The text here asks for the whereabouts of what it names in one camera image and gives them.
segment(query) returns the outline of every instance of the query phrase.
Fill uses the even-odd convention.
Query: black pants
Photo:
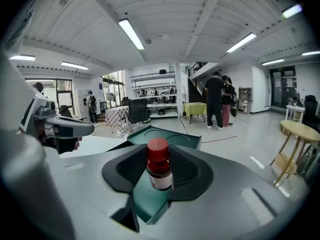
[[[97,113],[92,113],[90,108],[89,108],[89,117],[90,117],[90,122],[91,123],[98,123],[98,118],[97,118]]]
[[[212,126],[212,115],[215,115],[216,123],[219,127],[223,127],[222,125],[222,103],[208,103],[206,105],[206,114],[208,126]]]

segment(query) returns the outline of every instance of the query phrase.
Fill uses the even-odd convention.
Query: black office chair
[[[60,106],[60,115],[64,116],[64,117],[67,117],[67,118],[72,118],[72,115],[71,115],[67,105],[61,105]]]
[[[121,101],[121,105],[122,106],[129,106],[129,101],[130,101],[130,99],[128,97],[123,97],[123,99]]]
[[[316,110],[318,107],[316,97],[313,95],[306,96],[304,100],[304,106],[305,111],[302,123],[320,132],[320,118],[316,117]]]
[[[145,122],[149,119],[147,112],[147,99],[129,100],[129,115],[128,120],[131,124]]]

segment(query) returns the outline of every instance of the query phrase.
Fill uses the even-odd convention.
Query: yellow table
[[[285,173],[287,173],[289,177],[290,174],[294,174],[297,171],[297,163],[302,157],[303,150],[307,142],[320,142],[320,134],[309,126],[306,126],[299,122],[290,121],[290,120],[282,120],[280,124],[284,129],[288,131],[288,136],[286,137],[286,140],[283,143],[280,151],[278,152],[278,154],[270,164],[272,165],[275,162],[275,164],[282,170],[282,173],[274,182],[273,184],[274,186],[281,180],[282,176]],[[286,144],[288,143],[288,140],[290,139],[291,134],[296,135],[297,140],[291,156],[288,157],[287,155],[282,153],[282,150],[285,148]],[[297,160],[294,162],[292,160],[297,152],[301,139],[303,139],[302,148]]]
[[[192,115],[198,115],[198,118],[199,115],[202,115],[203,122],[205,122],[204,115],[207,114],[207,104],[201,102],[184,103],[183,112],[186,113],[185,119],[187,119],[187,117],[190,117],[190,124]]]

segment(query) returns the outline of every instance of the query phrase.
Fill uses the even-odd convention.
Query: metal shelf
[[[150,115],[150,118],[169,118],[169,117],[177,117],[178,113],[177,112],[166,112],[163,115],[158,115],[157,113],[152,113]]]
[[[166,78],[175,78],[176,73],[166,73],[166,74],[145,74],[145,75],[137,75],[130,77],[131,82],[139,82],[146,80],[154,80],[154,79],[166,79]]]
[[[168,97],[168,96],[177,96],[177,95],[176,94],[165,94],[165,95],[158,95],[158,96],[145,96],[145,97],[132,98],[132,100],[161,98],[161,97]]]
[[[147,104],[148,108],[159,108],[159,107],[176,107],[176,103],[158,103],[158,104]]]
[[[157,87],[172,87],[172,86],[176,86],[176,84],[175,83],[171,83],[171,84],[156,84],[156,85],[146,85],[146,86],[139,86],[139,87],[133,87],[133,88],[131,88],[131,90],[142,90],[142,89],[147,89],[147,88],[150,88],[150,89],[152,89],[152,88],[157,88]]]

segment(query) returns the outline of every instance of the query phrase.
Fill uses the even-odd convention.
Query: bottle
[[[151,139],[147,144],[147,171],[151,185],[159,191],[172,187],[173,177],[169,166],[169,144],[164,138]]]

